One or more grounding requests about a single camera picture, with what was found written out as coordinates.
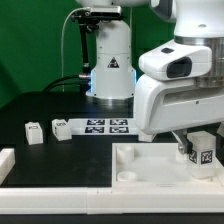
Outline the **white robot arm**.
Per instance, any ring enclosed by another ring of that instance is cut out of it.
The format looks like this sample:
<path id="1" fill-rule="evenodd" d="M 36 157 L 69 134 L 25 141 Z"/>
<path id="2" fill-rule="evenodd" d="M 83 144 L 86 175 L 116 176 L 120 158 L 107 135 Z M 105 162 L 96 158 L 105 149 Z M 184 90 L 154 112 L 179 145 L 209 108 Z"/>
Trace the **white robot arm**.
<path id="1" fill-rule="evenodd" d="M 134 0 L 175 24 L 139 56 L 133 116 L 139 139 L 224 121 L 224 0 Z"/>

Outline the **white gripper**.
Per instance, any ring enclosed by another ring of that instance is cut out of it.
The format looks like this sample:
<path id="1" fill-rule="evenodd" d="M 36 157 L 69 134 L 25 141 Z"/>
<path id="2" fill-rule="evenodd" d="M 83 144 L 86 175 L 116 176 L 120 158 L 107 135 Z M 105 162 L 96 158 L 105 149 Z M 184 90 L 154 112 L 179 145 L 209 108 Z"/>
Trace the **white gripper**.
<path id="1" fill-rule="evenodd" d="M 197 88 L 194 79 L 162 82 L 142 75 L 135 88 L 134 119 L 147 135 L 173 131 L 179 152 L 189 154 L 185 128 L 224 121 L 224 87 Z M 224 122 L 217 134 L 224 138 Z"/>

